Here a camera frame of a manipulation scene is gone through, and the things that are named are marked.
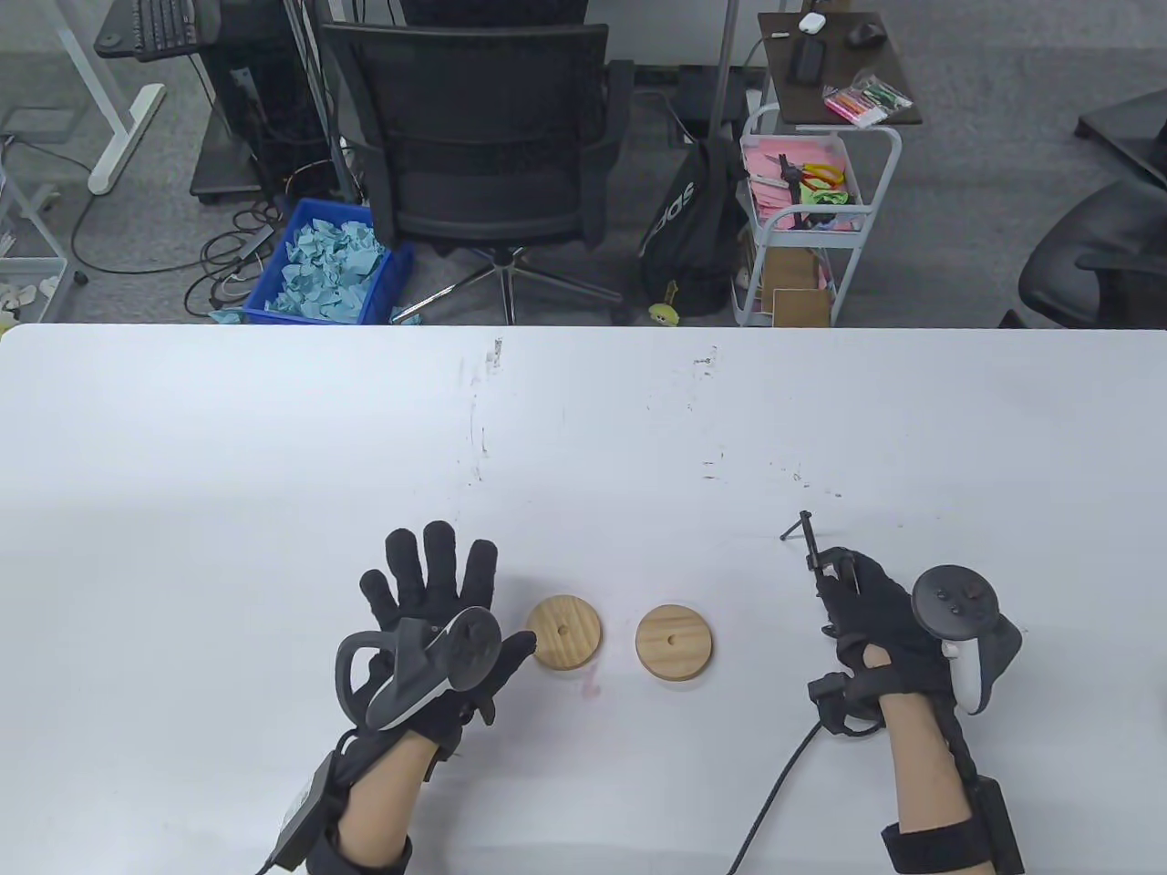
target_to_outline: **orange scissors handle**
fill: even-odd
[[[847,181],[847,174],[831,164],[803,164],[802,172],[804,176],[822,180],[832,188],[841,188]]]

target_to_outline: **cardboard box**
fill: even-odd
[[[742,262],[752,272],[755,250],[748,228],[741,244]],[[812,250],[768,249],[757,301],[775,328],[831,327],[831,290]]]

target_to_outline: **black backpack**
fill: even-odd
[[[690,147],[641,240],[641,281],[650,303],[666,303],[678,316],[725,307],[739,267],[738,233],[748,220],[736,198],[743,177],[735,144],[713,139]]]

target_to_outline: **chair base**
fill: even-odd
[[[1001,320],[1001,324],[998,328],[1028,328],[1025,320],[1016,310],[1006,310],[1005,317]]]
[[[473,252],[482,258],[487,259],[487,265],[482,268],[475,271],[469,276],[460,279],[457,282],[447,286],[440,292],[435,292],[425,300],[418,301],[412,307],[406,307],[404,310],[398,313],[391,320],[391,324],[400,324],[405,322],[411,316],[420,313],[429,304],[435,301],[440,301],[457,292],[462,292],[470,286],[473,286],[478,280],[484,280],[488,276],[495,276],[498,281],[498,290],[502,293],[503,300],[503,314],[506,317],[506,324],[517,324],[515,314],[515,278],[523,276],[531,280],[537,280],[544,282],[548,286],[555,286],[566,292],[571,292],[579,298],[585,298],[589,301],[607,304],[612,309],[612,318],[614,324],[623,324],[627,322],[627,303],[624,296],[619,292],[612,292],[610,289],[602,288],[600,286],[593,286],[589,282],[582,282],[580,280],[573,280],[567,276],[560,276],[554,273],[548,273],[547,271],[540,271],[537,267],[532,267],[524,260],[524,254],[526,249],[499,249],[499,250],[473,250]]]

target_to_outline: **bag of markers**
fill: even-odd
[[[911,98],[872,74],[845,89],[823,89],[823,103],[855,127],[871,127],[914,106]]]

